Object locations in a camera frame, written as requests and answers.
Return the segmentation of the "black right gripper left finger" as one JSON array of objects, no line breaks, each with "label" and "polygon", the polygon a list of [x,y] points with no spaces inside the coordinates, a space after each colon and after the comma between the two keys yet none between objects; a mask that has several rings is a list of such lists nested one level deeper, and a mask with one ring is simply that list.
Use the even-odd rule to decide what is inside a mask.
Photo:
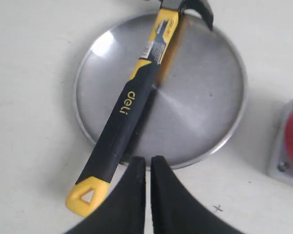
[{"label": "black right gripper left finger", "polygon": [[104,202],[69,234],[142,234],[146,216],[146,162],[133,157]]}]

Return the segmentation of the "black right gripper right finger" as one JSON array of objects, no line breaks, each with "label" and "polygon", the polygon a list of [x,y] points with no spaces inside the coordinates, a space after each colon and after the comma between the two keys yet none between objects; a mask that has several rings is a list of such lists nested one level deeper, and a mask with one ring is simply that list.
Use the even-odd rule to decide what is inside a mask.
[{"label": "black right gripper right finger", "polygon": [[155,234],[240,234],[185,188],[163,156],[151,159],[151,212]]}]

